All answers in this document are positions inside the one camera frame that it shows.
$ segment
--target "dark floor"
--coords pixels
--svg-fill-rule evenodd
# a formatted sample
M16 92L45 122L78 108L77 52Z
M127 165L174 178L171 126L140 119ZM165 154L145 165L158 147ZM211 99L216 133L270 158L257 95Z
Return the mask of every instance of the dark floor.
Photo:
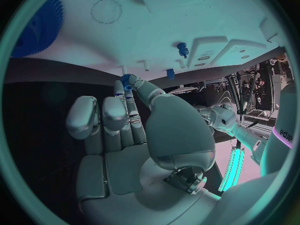
M113 95L104 85L22 82L4 85L3 122L8 145L25 181L38 198L71 225L85 224L76 201L76 178L85 155L83 141L72 139L65 128L70 107L80 96L94 96L99 104ZM150 110L135 96L145 125ZM215 165L207 174L206 188L218 193L220 171ZM9 223L26 224L26 216L2 210Z

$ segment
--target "blue gear wheel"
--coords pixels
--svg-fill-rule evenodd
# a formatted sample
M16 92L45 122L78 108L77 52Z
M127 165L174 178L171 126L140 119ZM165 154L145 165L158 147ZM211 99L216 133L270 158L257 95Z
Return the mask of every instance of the blue gear wheel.
M131 74L124 74L121 77L121 82L123 84L124 90L125 91L131 91L133 88L129 85L129 77L131 76Z
M57 38L63 18L61 0L46 1L23 30L11 56L22 58L47 49Z

